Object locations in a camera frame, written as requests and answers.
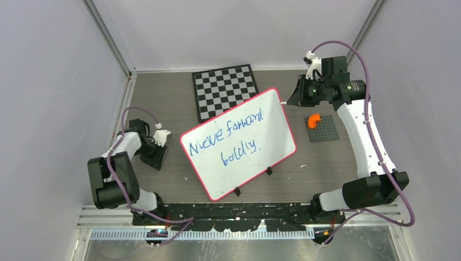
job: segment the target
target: metal frame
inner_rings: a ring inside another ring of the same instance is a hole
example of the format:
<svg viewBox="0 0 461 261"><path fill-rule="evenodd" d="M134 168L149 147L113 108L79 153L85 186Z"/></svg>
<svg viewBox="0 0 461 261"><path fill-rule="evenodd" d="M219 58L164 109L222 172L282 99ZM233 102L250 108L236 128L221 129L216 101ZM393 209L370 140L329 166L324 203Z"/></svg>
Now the metal frame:
<svg viewBox="0 0 461 261"><path fill-rule="evenodd" d="M129 76L131 74L131 70L128 67L125 59L123 58L122 54L120 53L119 47L114 41L114 38L110 34L109 29L107 28L104 20L102 19L98 9L96 8L93 0L82 0L83 3L85 3L88 12L91 14L93 17L93 20L96 22L96 26L99 28L102 36L104 37L105 41L109 45L110 50L115 56L115 59L117 59L117 62L120 64L122 67L122 70L124 73Z"/></svg>
<svg viewBox="0 0 461 261"><path fill-rule="evenodd" d="M368 35L370 28L373 26L376 18L378 17L379 12L381 11L381 9L383 8L386 2L387 0L376 0L375 1L375 3L373 4L373 7L371 8L370 12L368 13L368 16L365 19L365 22L362 25L362 28L357 34L356 39L352 43L352 47L354 47L355 49L358 49L360 47L363 40ZM347 55L346 55L347 65L351 63L353 57L354 57L354 52L349 50L349 52L347 52Z"/></svg>
<svg viewBox="0 0 461 261"><path fill-rule="evenodd" d="M409 251L407 241L403 235L402 227L389 227L392 241L394 242L395 250L400 261L413 260L412 254Z"/></svg>
<svg viewBox="0 0 461 261"><path fill-rule="evenodd" d="M73 249L71 261L83 261L90 243L91 229L77 229L76 232L78 238Z"/></svg>

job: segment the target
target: black mount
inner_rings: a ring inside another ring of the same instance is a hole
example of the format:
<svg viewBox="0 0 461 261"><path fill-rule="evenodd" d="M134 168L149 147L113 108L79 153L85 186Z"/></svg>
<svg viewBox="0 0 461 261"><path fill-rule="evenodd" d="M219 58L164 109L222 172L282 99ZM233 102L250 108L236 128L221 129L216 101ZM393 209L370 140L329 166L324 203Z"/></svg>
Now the black mount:
<svg viewBox="0 0 461 261"><path fill-rule="evenodd" d="M391 175L402 190L410 181L406 172L395 171ZM345 183L342 196L350 209L359 209L390 204L398 192L387 175L374 175Z"/></svg>
<svg viewBox="0 0 461 261"><path fill-rule="evenodd" d="M267 167L267 170L266 170L266 173L270 176L273 172L272 172L272 168L269 166Z"/></svg>
<svg viewBox="0 0 461 261"><path fill-rule="evenodd" d="M234 189L234 193L237 195L237 197L240 196L241 192L240 192L239 187L236 187L236 188Z"/></svg>
<svg viewBox="0 0 461 261"><path fill-rule="evenodd" d="M143 120L130 120L129 129L125 132L137 132L141 139L141 148L136 151L135 155L140 155L140 159L144 164L147 164L154 169L161 169L161 161L166 151L166 146L158 146L150 137L151 128L149 124Z"/></svg>

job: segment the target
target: checkerboard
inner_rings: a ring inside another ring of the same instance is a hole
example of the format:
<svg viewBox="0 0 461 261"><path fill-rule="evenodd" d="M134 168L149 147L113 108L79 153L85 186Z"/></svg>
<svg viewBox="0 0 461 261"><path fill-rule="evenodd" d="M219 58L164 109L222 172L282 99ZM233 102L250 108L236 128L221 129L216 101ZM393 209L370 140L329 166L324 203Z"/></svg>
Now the checkerboard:
<svg viewBox="0 0 461 261"><path fill-rule="evenodd" d="M200 123L259 93L249 64L195 72L192 79Z"/></svg>

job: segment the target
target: table surface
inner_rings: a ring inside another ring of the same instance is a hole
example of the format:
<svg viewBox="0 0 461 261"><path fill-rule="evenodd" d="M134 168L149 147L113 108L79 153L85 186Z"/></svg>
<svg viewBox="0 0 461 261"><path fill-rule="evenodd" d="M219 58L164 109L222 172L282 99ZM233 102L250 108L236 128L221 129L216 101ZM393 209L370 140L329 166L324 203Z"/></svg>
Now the table surface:
<svg viewBox="0 0 461 261"><path fill-rule="evenodd" d="M295 89L305 71L255 71L260 92L275 87L282 99ZM151 111L163 128L172 132L167 141L161 171L145 165L139 156L132 159L140 187L157 192L165 203L211 202L198 180L179 137L198 125L192 74L188 72L138 74L131 105ZM309 202L314 194L341 188L357 179L357 166L346 128L333 107L322 103L315 108L285 107L297 143L291 157L272 168L272 175L260 175L240 188L241 195L229 194L225 202ZM314 113L332 115L339 140L310 142L304 118ZM132 110L128 119L140 118L154 126L147 114Z"/></svg>

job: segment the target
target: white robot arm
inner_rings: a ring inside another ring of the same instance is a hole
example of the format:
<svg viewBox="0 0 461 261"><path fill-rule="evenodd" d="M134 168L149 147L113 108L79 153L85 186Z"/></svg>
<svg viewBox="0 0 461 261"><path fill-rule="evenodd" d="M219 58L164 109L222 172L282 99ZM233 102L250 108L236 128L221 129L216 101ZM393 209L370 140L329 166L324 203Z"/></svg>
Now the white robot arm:
<svg viewBox="0 0 461 261"><path fill-rule="evenodd" d="M310 65L306 74L299 76L293 95L287 105L314 107L328 101L344 123L356 156L358 179L342 188L320 193L311 201L313 215L341 209L359 209L389 204L398 196L381 163L392 171L401 189L408 184L406 172L398 172L389 158L376 128L368 103L368 114L375 141L383 154L380 163L373 147L364 115L365 83L350 80L346 57L317 58L308 52L304 61Z"/></svg>
<svg viewBox="0 0 461 261"><path fill-rule="evenodd" d="M139 154L141 161L157 170L161 169L161 161L166 150L168 130L157 129L153 137L149 136L149 125L139 119L129 122L129 130L123 136L121 143L111 148L98 158L88 161L88 174L90 176L91 192L97 208L116 208L126 204L126 199L118 184L112 180L106 159L110 151L112 167L124 184L129 195L132 207L148 212L163 209L161 198L156 193L146 192L139 188L138 180L131 165L133 156ZM116 144L122 138L117 136Z"/></svg>

